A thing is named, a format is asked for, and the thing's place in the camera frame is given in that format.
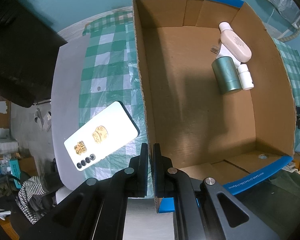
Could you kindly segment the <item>green checkered tablecloth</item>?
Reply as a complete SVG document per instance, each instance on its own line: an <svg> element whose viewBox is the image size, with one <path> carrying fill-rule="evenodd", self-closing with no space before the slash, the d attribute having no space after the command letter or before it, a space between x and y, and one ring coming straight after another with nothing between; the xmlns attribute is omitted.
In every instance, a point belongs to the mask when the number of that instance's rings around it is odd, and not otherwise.
<svg viewBox="0 0 300 240"><path fill-rule="evenodd" d="M102 15L85 26L83 35L87 34L90 38L81 75L79 126L119 101L139 129L137 138L83 172L85 178L102 180L127 167L147 142L132 8Z"/></svg>

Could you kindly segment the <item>white charger adapter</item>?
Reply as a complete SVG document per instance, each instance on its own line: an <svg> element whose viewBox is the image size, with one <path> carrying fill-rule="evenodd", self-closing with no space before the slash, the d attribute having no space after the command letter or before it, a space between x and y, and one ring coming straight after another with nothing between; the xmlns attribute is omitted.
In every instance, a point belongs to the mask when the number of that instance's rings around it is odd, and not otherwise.
<svg viewBox="0 0 300 240"><path fill-rule="evenodd" d="M236 68L238 68L241 65L241 62L238 61L238 59L236 59L236 57L230 52L230 50L227 49L222 43L220 43L218 46L212 46L210 50L211 52L216 54L216 59L221 57L230 57L232 58Z"/></svg>

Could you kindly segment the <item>striped clothing pile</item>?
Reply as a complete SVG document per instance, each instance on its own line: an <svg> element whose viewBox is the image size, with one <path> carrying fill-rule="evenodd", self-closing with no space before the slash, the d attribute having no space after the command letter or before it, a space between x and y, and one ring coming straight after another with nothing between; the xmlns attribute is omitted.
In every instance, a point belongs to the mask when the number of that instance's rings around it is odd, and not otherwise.
<svg viewBox="0 0 300 240"><path fill-rule="evenodd" d="M56 206L55 191L44 176L32 176L21 184L16 203L31 224L35 224Z"/></svg>

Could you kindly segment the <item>green metal tin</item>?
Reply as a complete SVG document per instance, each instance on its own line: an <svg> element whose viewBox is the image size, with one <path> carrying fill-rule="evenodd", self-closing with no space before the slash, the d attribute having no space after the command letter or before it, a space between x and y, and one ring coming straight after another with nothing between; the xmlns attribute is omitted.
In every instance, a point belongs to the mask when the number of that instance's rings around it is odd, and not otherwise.
<svg viewBox="0 0 300 240"><path fill-rule="evenodd" d="M242 89L237 70L231 57L224 56L215 59L212 63L221 94L236 93Z"/></svg>

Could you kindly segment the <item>pink lotion bottle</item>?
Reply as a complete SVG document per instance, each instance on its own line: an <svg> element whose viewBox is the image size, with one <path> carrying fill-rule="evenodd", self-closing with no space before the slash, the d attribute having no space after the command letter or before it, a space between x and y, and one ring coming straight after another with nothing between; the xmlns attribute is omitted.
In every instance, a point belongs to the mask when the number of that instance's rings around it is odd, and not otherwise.
<svg viewBox="0 0 300 240"><path fill-rule="evenodd" d="M247 44L233 31L228 22L219 24L221 43L234 55L238 61L246 63L252 57L252 52Z"/></svg>

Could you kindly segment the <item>blue-edged cardboard box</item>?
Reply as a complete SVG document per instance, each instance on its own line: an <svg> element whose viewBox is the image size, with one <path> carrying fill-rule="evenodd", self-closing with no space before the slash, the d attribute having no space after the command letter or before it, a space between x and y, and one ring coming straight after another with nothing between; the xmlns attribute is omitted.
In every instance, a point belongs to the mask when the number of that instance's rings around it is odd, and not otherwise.
<svg viewBox="0 0 300 240"><path fill-rule="evenodd" d="M265 180L294 155L295 103L282 57L242 0L133 0L150 145L190 177L232 194ZM212 47L228 22L248 45L254 87L221 94Z"/></svg>

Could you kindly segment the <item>small white bottle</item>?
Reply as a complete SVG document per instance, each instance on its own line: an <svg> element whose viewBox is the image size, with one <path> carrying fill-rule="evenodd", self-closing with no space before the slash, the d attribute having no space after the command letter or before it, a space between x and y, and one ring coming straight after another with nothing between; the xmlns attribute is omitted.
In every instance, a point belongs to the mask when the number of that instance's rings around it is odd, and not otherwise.
<svg viewBox="0 0 300 240"><path fill-rule="evenodd" d="M237 68L239 80L241 82L241 87L243 90L251 90L254 88L254 83L251 77L251 73L246 64L241 64Z"/></svg>

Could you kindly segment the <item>white smartphone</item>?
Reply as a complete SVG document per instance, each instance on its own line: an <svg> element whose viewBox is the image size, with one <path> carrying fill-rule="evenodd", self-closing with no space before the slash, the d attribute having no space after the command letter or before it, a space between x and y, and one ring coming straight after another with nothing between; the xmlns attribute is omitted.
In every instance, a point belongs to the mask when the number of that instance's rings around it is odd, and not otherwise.
<svg viewBox="0 0 300 240"><path fill-rule="evenodd" d="M119 150L139 135L122 103L115 101L65 140L64 146L78 171Z"/></svg>

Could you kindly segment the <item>silver foil sheet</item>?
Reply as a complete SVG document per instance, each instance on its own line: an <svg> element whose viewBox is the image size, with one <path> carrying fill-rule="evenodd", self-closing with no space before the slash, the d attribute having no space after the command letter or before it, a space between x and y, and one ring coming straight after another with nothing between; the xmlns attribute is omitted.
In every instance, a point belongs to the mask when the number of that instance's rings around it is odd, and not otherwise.
<svg viewBox="0 0 300 240"><path fill-rule="evenodd" d="M287 20L295 29L294 33L289 36L281 35L278 40L281 42L288 42L300 34L300 9L293 0L268 0L279 14Z"/></svg>

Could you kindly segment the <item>teal cardboard box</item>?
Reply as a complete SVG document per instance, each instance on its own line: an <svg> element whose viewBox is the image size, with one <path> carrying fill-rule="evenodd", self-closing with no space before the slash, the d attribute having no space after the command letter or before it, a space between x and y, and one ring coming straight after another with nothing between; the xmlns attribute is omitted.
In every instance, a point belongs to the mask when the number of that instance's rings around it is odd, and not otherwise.
<svg viewBox="0 0 300 240"><path fill-rule="evenodd" d="M20 167L19 167L19 162L18 159L10 159L9 160L10 168L11 168L11 174L12 176L15 177L14 183L16 188L20 189L21 188L21 183L20 183Z"/></svg>

